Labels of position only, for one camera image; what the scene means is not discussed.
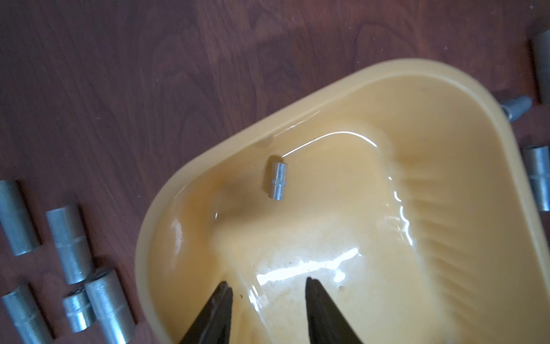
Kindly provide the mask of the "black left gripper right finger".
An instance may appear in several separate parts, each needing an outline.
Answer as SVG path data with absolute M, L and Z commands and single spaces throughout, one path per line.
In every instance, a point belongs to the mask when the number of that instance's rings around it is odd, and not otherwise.
M 319 280 L 307 278 L 305 299 L 310 343 L 362 343 Z

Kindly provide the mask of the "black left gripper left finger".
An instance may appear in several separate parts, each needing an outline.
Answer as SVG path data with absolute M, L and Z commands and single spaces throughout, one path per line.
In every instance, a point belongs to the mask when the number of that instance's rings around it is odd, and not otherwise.
M 232 288 L 227 282 L 220 282 L 180 344 L 229 343 L 232 305 Z

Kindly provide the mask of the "short silver socket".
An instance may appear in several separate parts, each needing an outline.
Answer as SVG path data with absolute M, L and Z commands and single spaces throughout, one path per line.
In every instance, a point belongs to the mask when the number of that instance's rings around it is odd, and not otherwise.
M 73 333 L 86 330 L 96 321 L 95 312 L 84 287 L 69 292 L 62 299 L 62 303 Z

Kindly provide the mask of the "yellow plastic storage box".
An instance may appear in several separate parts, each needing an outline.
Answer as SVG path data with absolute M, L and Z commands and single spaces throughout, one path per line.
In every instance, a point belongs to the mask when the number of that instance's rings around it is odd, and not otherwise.
M 232 343 L 307 343 L 308 277 L 364 343 L 549 342 L 549 248 L 485 87 L 428 60 L 365 68 L 188 162 L 143 220 L 135 280 L 161 343 L 222 281 Z

